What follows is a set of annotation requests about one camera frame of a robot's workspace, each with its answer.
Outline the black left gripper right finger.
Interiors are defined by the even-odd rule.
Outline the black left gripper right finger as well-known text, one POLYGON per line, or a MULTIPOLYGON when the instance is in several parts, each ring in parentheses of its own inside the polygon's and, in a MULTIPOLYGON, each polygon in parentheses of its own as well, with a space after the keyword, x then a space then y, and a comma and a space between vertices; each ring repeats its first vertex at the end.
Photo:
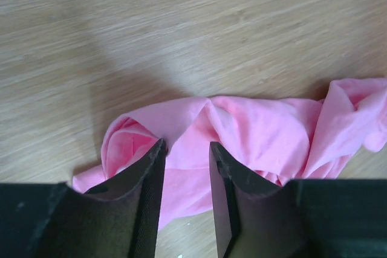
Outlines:
POLYGON ((385 257, 384 179, 293 179, 280 187, 210 144, 219 257, 385 257))

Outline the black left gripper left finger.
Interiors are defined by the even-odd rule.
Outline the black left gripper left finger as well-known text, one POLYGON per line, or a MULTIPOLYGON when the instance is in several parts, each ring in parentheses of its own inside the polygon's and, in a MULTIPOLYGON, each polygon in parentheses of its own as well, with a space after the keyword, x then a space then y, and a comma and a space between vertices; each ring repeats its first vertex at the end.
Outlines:
POLYGON ((1 184, 1 256, 154 257, 165 163, 158 140, 85 193, 64 182, 1 184))

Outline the pink t shirt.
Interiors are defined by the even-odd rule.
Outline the pink t shirt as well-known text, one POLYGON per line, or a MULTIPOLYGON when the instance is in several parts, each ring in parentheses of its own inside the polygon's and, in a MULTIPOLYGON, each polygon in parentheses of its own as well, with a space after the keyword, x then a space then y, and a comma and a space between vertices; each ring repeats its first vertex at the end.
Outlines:
POLYGON ((386 79, 342 79, 322 100, 188 97, 143 107, 111 123, 102 163, 73 178, 86 192, 167 143, 159 226, 212 208, 209 145, 221 143, 239 162, 284 185, 293 178, 336 178, 365 147, 386 144, 386 79))

